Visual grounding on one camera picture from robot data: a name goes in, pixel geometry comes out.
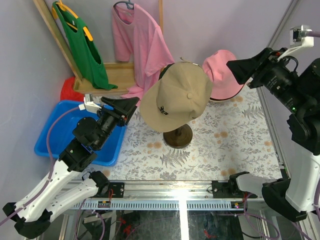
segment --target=pink t-shirt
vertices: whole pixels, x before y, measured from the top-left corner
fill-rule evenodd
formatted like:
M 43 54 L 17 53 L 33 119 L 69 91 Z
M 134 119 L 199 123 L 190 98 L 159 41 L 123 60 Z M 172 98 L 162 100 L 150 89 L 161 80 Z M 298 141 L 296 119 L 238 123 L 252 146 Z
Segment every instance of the pink t-shirt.
M 136 85 L 129 88 L 125 98 L 139 97 L 158 80 L 161 68 L 174 63 L 160 26 L 138 4 L 134 9 L 115 6 L 112 9 L 112 31 L 115 58 L 128 62 L 134 59 Z

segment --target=pink hat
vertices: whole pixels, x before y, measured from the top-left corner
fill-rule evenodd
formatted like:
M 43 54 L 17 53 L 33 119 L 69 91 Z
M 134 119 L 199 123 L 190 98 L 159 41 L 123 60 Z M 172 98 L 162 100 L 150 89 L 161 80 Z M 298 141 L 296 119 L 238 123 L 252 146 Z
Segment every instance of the pink hat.
M 235 55 L 228 50 L 219 50 L 210 57 L 207 57 L 202 68 L 213 82 L 210 99 L 213 101 L 223 101 L 237 95 L 243 85 L 239 85 L 234 75 L 227 67 L 227 62 L 237 60 Z

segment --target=floral pattern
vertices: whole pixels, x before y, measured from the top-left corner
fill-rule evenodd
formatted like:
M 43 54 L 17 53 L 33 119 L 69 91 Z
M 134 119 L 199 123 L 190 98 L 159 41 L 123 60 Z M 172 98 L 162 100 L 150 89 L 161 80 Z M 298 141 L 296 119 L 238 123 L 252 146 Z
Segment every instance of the floral pattern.
M 111 180 L 227 180 L 248 171 L 281 178 L 258 94 L 244 87 L 227 101 L 209 102 L 199 118 L 189 122 L 189 146 L 174 149 L 136 110 L 113 167 L 90 165 L 86 172 L 102 171 Z

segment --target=blue bin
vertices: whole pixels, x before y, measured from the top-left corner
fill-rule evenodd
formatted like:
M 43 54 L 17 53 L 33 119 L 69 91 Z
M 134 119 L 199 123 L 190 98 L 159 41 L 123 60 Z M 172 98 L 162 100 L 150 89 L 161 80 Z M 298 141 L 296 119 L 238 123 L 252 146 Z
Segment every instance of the blue bin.
M 54 108 L 53 112 L 49 116 L 35 146 L 34 152 L 39 156 L 49 157 L 46 139 L 48 130 L 54 121 L 66 111 L 77 107 L 82 102 L 63 100 L 60 101 Z M 94 113 L 86 110 L 75 110 L 63 118 L 61 118 L 54 126 L 50 134 L 50 148 L 54 158 L 59 158 L 59 154 L 67 147 L 70 141 L 75 137 L 72 131 L 76 128 L 78 121 L 84 117 L 92 117 L 98 119 L 98 116 Z M 104 144 L 100 151 L 96 151 L 97 158 L 93 161 L 93 164 L 102 165 L 106 167 L 114 166 L 117 163 L 120 148 L 124 139 L 126 126 L 116 126 Z

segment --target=hat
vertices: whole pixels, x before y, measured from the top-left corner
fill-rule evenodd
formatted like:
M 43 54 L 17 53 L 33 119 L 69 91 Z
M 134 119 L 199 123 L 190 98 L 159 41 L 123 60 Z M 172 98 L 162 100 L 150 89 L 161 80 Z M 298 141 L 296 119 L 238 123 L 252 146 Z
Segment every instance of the hat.
M 210 100 L 223 101 L 237 95 L 244 84 L 239 85 L 233 73 L 227 67 L 228 61 L 237 60 L 235 55 L 228 50 L 219 50 L 206 58 L 202 68 L 213 82 Z
M 199 117 L 211 91 L 212 82 L 199 65 L 177 62 L 145 93 L 140 113 L 152 129 L 170 132 Z

